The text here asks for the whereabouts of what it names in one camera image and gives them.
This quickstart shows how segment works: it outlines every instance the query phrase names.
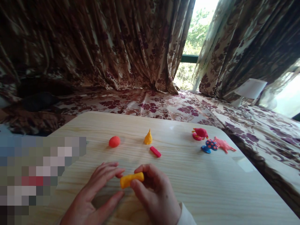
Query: bed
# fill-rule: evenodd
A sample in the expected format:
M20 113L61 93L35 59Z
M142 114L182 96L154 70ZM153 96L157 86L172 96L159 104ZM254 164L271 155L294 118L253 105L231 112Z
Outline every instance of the bed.
M261 107L240 109L201 93L163 94L151 89L103 90L83 87L41 112L27 112L20 104L4 109L14 133L50 134L87 111L118 113L205 124L222 129L265 179L300 217L300 123Z

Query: tree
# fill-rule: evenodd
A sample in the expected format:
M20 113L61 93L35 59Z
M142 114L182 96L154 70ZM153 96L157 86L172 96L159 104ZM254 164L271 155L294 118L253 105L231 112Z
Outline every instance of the tree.
M200 9L193 13L183 54L197 56L200 54L213 14L214 11L205 9ZM174 82L180 89L187 90L192 87L192 76L195 66L196 64L194 63L180 63L174 79Z

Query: table lamp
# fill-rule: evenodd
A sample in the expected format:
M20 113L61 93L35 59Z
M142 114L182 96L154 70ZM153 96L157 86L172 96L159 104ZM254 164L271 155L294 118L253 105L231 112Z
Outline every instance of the table lamp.
M250 78L234 91L234 93L240 95L241 97L235 100L234 102L232 102L231 106L237 108L240 107L243 98L256 99L259 96L259 94L262 92L266 84L267 84L266 81Z

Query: floral curtain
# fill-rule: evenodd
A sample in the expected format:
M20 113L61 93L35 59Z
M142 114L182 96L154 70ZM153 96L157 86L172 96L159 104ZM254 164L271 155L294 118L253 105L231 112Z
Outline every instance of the floral curtain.
M195 0L3 0L0 94L17 101L22 78L75 86L156 88L178 94Z
M273 83L300 57L299 13L297 0L220 0L193 75L200 92L231 101L249 78Z
M285 116L293 117L300 112L300 59L298 59L274 83L266 86L258 105L274 110Z

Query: pillow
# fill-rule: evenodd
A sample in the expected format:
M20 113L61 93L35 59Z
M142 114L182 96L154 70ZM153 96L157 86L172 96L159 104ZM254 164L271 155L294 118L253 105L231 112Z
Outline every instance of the pillow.
M59 98L53 96L50 92L40 92L22 99L21 103L25 110L38 112L58 103L59 101Z
M17 91L18 97L20 98L25 98L40 92L50 92L55 96L74 93L71 83L42 77L22 79Z

